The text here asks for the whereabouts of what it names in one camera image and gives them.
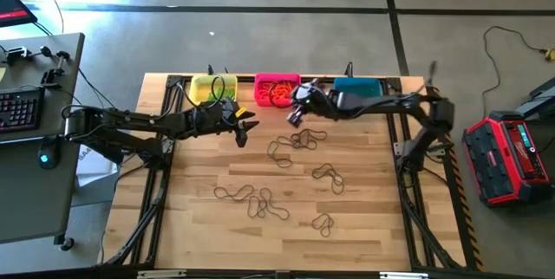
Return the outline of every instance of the red power station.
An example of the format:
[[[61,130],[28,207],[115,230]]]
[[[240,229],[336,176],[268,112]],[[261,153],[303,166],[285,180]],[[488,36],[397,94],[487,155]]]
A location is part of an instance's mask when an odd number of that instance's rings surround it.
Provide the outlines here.
[[[522,114],[492,112],[465,130],[462,141],[485,205],[534,204],[552,198],[552,185]]]

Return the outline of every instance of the pink bin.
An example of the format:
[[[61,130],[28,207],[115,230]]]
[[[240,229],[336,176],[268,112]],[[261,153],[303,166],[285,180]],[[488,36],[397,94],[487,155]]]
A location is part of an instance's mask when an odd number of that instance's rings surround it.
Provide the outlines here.
[[[263,87],[265,83],[289,81],[295,88],[301,85],[301,75],[296,74],[257,74],[254,76],[254,100],[261,107],[273,107],[268,97],[261,98],[260,93],[267,89]],[[291,99],[272,100],[278,107],[287,107],[291,104]]]

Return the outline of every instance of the monitor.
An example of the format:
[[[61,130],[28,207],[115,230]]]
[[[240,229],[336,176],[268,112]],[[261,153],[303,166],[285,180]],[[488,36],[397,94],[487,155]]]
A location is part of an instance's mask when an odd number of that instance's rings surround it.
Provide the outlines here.
[[[36,17],[21,0],[0,0],[0,28],[36,23]]]

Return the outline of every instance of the white paper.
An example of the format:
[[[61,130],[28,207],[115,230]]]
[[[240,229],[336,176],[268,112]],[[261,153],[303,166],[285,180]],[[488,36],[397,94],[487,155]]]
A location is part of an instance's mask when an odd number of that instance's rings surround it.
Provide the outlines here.
[[[118,172],[117,164],[102,157],[101,154],[91,148],[81,145],[79,161],[77,162],[77,181],[80,187],[116,172]]]

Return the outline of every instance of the keyboard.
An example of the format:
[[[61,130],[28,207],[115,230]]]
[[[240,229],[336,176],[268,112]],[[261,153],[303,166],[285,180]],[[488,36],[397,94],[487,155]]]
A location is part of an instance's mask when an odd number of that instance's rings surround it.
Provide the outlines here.
[[[39,127],[44,88],[0,89],[0,134]]]

